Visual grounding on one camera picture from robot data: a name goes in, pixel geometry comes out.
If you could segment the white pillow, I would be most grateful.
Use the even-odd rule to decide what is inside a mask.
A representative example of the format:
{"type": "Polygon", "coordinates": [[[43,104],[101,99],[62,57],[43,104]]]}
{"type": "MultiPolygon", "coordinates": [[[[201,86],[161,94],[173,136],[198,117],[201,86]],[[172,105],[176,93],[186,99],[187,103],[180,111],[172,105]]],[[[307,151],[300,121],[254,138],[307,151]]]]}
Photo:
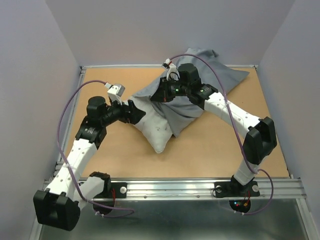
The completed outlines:
{"type": "Polygon", "coordinates": [[[129,99],[138,109],[145,112],[145,116],[134,127],[142,132],[157,154],[162,153],[173,135],[167,119],[153,108],[148,99],[144,100],[134,96],[129,99]]]}

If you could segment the grey pillowcase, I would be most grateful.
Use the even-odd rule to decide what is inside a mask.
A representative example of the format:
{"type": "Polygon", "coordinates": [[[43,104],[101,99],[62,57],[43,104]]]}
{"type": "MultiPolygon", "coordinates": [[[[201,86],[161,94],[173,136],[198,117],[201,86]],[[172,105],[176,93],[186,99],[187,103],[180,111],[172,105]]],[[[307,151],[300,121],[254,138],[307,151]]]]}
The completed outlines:
{"type": "Polygon", "coordinates": [[[171,131],[178,137],[181,131],[204,112],[204,97],[214,92],[229,93],[237,87],[249,72],[231,69],[217,60],[217,53],[211,49],[189,48],[175,63],[179,80],[187,84],[187,95],[176,96],[170,102],[154,102],[151,96],[166,78],[164,72],[149,85],[133,96],[149,100],[153,108],[169,123],[171,131]],[[202,87],[208,87],[204,93],[202,87]]]}

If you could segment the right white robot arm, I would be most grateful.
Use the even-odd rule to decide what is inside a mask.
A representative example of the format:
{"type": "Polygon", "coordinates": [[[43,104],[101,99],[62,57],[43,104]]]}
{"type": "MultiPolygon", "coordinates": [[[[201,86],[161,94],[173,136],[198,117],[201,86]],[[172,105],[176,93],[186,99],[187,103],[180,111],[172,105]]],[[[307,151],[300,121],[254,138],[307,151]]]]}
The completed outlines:
{"type": "Polygon", "coordinates": [[[169,103],[176,97],[186,97],[191,104],[232,126],[237,138],[244,138],[240,143],[243,160],[230,181],[231,192],[242,195],[259,172],[261,163],[277,146],[274,121],[244,111],[227,100],[217,88],[202,83],[198,69],[192,63],[176,66],[167,59],[163,67],[166,76],[160,78],[152,102],[169,103]]]}

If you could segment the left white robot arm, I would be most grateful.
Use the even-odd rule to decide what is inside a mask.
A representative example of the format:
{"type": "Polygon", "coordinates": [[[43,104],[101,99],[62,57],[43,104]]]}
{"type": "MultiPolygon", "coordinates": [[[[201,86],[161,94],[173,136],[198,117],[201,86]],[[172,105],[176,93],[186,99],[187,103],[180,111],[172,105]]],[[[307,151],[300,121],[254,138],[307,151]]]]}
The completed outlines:
{"type": "Polygon", "coordinates": [[[78,181],[106,137],[107,126],[116,121],[135,125],[146,115],[132,100],[127,103],[115,100],[107,105],[102,96],[90,98],[86,112],[69,155],[63,156],[64,163],[58,174],[44,190],[38,190],[33,196],[36,218],[42,225],[71,231],[87,204],[102,207],[93,198],[111,193],[110,175],[93,172],[82,185],[78,181]]]}

